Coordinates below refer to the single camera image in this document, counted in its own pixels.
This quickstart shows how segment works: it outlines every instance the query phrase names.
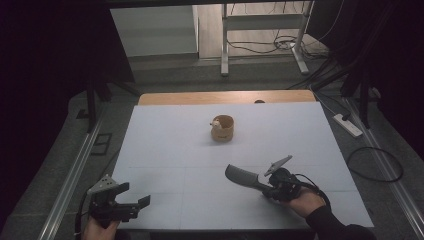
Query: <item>black sleeve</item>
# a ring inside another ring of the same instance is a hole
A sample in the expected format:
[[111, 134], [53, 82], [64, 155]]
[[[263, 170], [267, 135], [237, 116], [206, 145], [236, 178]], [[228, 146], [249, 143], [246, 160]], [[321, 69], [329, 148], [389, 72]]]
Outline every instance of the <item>black sleeve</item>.
[[317, 232], [319, 240], [376, 240], [374, 234], [359, 225], [343, 225], [331, 212], [323, 206], [306, 217], [308, 225]]

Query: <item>aluminum rail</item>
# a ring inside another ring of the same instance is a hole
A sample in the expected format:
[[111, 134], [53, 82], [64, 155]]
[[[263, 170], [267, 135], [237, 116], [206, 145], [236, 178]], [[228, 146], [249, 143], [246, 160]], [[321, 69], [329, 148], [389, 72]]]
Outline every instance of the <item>aluminum rail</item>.
[[[356, 123], [356, 125], [361, 129], [364, 134], [364, 140], [368, 146], [381, 148], [376, 137], [374, 136], [371, 129], [366, 129], [362, 124], [358, 116], [358, 108], [352, 99], [343, 98], [343, 101], [347, 104], [348, 108], [351, 110], [351, 116]], [[379, 169], [381, 170], [383, 176], [386, 179], [396, 178], [396, 171], [393, 166], [390, 164], [387, 155], [382, 152], [373, 152], [375, 162]], [[424, 218], [421, 210], [415, 203], [409, 191], [406, 189], [402, 181], [397, 181], [389, 184], [390, 189], [392, 190], [393, 195], [404, 211], [406, 217], [409, 220], [412, 228], [415, 231], [418, 239], [424, 240]]]
[[93, 147], [99, 129], [102, 125], [106, 109], [106, 103], [101, 103], [98, 112], [99, 119], [96, 125], [94, 125], [91, 133], [87, 133], [84, 139], [84, 143], [75, 159], [75, 162], [69, 170], [65, 182], [63, 183], [62, 188], [56, 197], [56, 201], [54, 202], [54, 205], [49, 213], [49, 216], [47, 217], [40, 235], [38, 236], [38, 240], [53, 240], [55, 238], [66, 208], [68, 207], [72, 194], [74, 193], [75, 187], [81, 176], [82, 170], [84, 169], [87, 158], [90, 156], [91, 148]]

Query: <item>finger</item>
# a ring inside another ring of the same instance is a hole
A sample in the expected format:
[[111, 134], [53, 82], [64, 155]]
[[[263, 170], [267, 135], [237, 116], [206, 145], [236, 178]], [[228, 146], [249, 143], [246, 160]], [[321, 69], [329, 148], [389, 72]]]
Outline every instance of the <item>finger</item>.
[[107, 227], [108, 229], [117, 229], [119, 226], [120, 221], [112, 221], [110, 222], [109, 226]]
[[89, 225], [95, 225], [95, 226], [100, 226], [100, 223], [97, 222], [97, 220], [95, 218], [93, 218], [92, 216], [90, 216], [88, 218], [88, 224]]

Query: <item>wooden cup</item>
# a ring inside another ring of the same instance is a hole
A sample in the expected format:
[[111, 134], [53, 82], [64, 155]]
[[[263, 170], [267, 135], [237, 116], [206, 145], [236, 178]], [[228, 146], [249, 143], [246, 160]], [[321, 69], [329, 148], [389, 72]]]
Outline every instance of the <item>wooden cup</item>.
[[219, 115], [214, 117], [212, 123], [211, 135], [217, 142], [228, 142], [233, 139], [234, 119], [228, 115]]

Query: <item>hand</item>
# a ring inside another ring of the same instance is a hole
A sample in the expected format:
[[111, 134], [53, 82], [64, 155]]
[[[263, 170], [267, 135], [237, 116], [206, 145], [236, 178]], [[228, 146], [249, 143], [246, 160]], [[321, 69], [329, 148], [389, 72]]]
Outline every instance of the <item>hand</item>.
[[290, 202], [283, 202], [281, 204], [293, 209], [299, 216], [306, 218], [316, 209], [325, 205], [324, 199], [316, 194], [313, 190], [302, 187], [298, 198]]
[[114, 240], [119, 221], [112, 221], [108, 228], [104, 229], [96, 219], [91, 216], [84, 230], [83, 240]]

